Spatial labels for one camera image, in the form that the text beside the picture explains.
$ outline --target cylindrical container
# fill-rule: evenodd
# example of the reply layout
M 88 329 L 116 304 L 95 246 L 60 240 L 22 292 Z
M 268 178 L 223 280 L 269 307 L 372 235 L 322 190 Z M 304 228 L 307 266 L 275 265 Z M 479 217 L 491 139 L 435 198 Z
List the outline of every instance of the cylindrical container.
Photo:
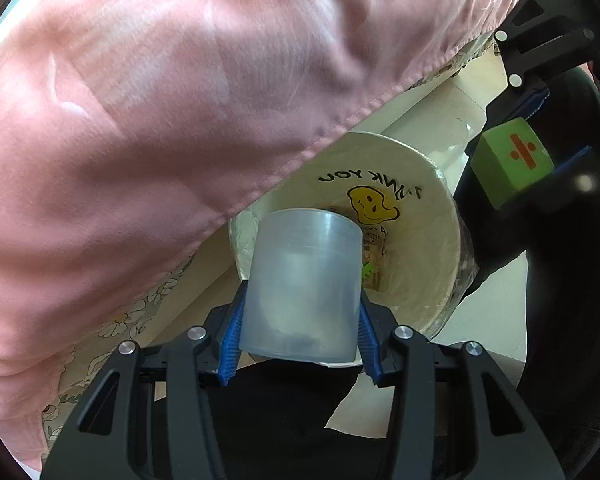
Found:
M 356 357 L 362 231 L 320 209 L 286 209 L 258 228 L 240 349 L 306 362 Z

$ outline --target pink fabric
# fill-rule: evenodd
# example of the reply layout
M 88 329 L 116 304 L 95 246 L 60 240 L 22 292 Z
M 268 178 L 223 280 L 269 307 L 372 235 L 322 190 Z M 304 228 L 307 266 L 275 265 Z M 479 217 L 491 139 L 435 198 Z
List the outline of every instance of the pink fabric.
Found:
M 68 349 L 517 0 L 41 0 L 0 47 L 0 436 Z

